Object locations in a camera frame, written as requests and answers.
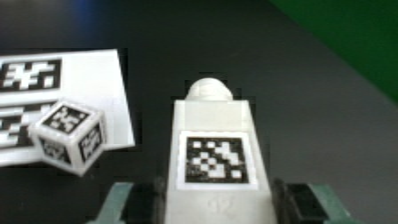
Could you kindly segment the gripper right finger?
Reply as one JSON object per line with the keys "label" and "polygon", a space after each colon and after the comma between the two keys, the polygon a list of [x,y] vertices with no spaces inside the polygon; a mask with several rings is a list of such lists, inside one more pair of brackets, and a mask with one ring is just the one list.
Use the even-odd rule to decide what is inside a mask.
{"label": "gripper right finger", "polygon": [[275,179],[271,193],[277,224],[355,224],[328,185]]}

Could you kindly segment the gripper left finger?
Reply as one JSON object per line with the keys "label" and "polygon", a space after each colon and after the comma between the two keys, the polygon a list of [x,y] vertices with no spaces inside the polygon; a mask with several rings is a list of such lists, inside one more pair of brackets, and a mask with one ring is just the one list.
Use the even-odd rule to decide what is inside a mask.
{"label": "gripper left finger", "polygon": [[165,181],[111,184],[94,224],[163,224]]}

